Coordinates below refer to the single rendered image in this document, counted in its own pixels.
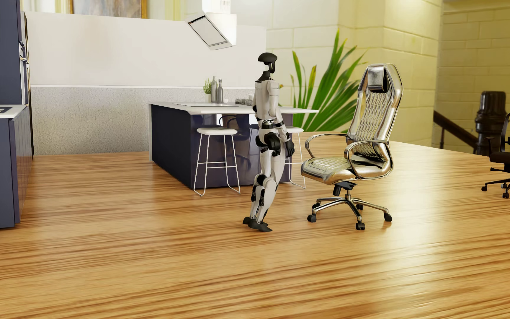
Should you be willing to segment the dark blue kitchen cabinet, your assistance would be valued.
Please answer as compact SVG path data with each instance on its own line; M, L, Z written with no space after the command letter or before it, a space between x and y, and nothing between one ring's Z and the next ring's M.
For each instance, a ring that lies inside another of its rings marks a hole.
M20 223L31 174L31 110L7 105L0 113L0 228Z

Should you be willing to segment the green potted palm plant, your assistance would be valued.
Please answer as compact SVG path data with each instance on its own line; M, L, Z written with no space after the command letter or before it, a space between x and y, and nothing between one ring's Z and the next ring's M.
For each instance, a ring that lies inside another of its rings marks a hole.
M346 40L339 40L339 30L336 32L330 62L319 83L316 83L316 66L313 66L306 76L306 71L299 61L296 52L292 52L295 76L291 82L295 89L293 106L317 113L297 113L293 116L293 125L302 127L308 132L335 131L348 123L357 107L357 90L359 80L350 80L352 73L364 64L362 56L358 57L350 66L344 66L344 61L357 47L345 50Z

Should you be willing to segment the chrome leather office chair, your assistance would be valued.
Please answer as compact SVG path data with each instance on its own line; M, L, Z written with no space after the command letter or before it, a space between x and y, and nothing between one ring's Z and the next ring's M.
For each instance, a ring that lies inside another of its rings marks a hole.
M313 135L305 142L310 159L302 163L301 175L334 186L333 197L316 200L312 213L307 217L309 222L316 222L318 211L339 204L347 204L356 215L357 230L365 229L360 214L365 206L382 211L384 220L392 221L386 207L354 198L350 191L356 186L355 180L384 178L393 170L389 136L403 93L395 65L380 63L367 66L357 93L357 107L348 132L336 134L343 136L347 142L343 157L313 155L310 142L323 134Z

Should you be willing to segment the white humanoid robot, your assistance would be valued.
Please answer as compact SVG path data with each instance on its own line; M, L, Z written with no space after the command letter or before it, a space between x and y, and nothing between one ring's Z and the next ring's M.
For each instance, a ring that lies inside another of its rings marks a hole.
M284 142L291 139L279 109L279 83L271 77L277 56L262 53L258 61L269 67L256 80L253 110L259 124L256 144L259 147L261 172L254 178L251 191L251 213L243 223L261 232L271 232L264 217L272 205L282 177L286 152Z

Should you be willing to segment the white range hood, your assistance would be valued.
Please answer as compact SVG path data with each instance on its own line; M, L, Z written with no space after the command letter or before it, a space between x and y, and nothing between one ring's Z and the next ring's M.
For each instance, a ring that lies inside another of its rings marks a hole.
M211 49L236 46L237 16L231 14L232 0L201 0L202 11L187 23Z

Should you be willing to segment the framed wall painting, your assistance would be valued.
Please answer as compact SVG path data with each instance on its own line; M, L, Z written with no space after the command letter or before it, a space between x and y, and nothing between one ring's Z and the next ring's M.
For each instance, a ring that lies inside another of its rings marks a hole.
M70 0L70 6L72 14L147 18L147 0Z

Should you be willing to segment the dark tall fridge unit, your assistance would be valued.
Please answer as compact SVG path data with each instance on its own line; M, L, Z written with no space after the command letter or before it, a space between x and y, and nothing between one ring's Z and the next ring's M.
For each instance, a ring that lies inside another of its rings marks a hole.
M0 105L22 105L20 0L0 0Z

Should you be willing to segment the dark blue kitchen island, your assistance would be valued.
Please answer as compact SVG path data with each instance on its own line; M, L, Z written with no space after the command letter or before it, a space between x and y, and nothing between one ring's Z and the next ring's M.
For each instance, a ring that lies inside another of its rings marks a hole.
M293 115L312 113L313 110L280 107L287 132L303 132L292 127ZM198 156L200 134L198 128L225 127L237 130L234 135L237 169L240 185L251 186L261 172L259 147L256 137L259 124L256 113L249 105L220 103L152 102L149 104L150 159L192 190ZM230 136L226 136L227 163L234 165ZM200 162L206 159L207 136L202 138ZM211 136L209 162L224 161L223 136ZM196 181L197 192L204 188L204 170L200 164ZM237 189L235 168L228 169L230 185ZM224 169L207 171L207 188L228 187Z

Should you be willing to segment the dark stair handrail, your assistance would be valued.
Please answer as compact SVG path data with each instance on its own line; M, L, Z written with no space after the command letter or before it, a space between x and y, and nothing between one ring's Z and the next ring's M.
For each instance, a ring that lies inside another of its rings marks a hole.
M440 137L440 148L444 148L444 135L445 131L448 131L450 134L454 135L462 142L468 144L473 149L473 153L476 154L477 151L477 142L478 138L472 135L470 132L460 127L452 120L444 117L441 113L434 111L433 122L442 128L442 133Z

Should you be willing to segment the black stair newel post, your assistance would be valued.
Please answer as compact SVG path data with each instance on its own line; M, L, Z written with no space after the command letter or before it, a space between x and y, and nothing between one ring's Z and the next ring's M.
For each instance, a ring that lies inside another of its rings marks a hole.
M506 118L506 93L484 91L480 96L480 107L475 118L478 133L475 154L488 156L500 149L500 136Z

